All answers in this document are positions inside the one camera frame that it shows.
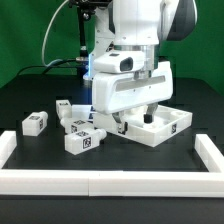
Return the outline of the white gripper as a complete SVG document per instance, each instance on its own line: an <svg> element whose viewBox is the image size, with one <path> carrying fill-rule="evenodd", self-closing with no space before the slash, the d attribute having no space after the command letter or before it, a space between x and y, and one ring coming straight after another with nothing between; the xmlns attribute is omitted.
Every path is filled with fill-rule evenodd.
<svg viewBox="0 0 224 224"><path fill-rule="evenodd" d="M154 121L158 108L157 102L170 99L173 94L173 81L170 62L158 64L149 78L135 79L134 73L107 74L98 73L93 79L92 105L101 114L112 114L117 132L125 134L128 123L123 121L120 111L147 106L144 122Z"/></svg>

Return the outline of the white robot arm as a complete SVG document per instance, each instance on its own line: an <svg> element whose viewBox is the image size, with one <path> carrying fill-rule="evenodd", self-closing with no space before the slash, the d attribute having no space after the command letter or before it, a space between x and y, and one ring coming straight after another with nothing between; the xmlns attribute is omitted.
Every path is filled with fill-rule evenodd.
<svg viewBox="0 0 224 224"><path fill-rule="evenodd" d="M197 6L195 0L112 0L97 16L100 42L87 73L92 104L124 134L126 112L145 106L143 121L150 124L158 103L172 96L172 71L159 60L160 43L185 39L197 23Z"/></svg>

